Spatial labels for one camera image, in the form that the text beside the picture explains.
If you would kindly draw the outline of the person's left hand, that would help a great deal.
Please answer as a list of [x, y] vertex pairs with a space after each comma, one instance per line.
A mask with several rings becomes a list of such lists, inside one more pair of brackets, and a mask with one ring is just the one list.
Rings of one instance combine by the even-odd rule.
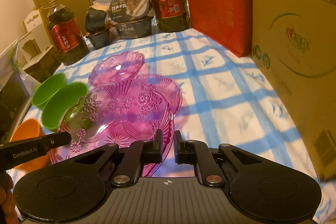
[[10, 177], [10, 175], [6, 174], [6, 188], [7, 190], [4, 190], [1, 187], [1, 208], [3, 210], [5, 221], [8, 224], [18, 224], [18, 216], [17, 212], [15, 211], [15, 202], [13, 198], [13, 193], [11, 192], [11, 189], [13, 188], [13, 180]]

